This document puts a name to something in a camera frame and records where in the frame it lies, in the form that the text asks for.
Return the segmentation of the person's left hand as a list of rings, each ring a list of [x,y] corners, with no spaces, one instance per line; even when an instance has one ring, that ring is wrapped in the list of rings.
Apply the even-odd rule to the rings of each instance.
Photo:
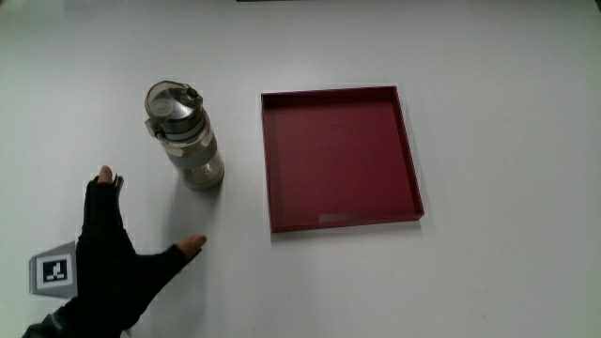
[[[24,337],[119,338],[199,253],[204,235],[190,235],[162,253],[138,254],[119,209],[120,177],[104,165],[87,183],[76,243],[78,295]]]

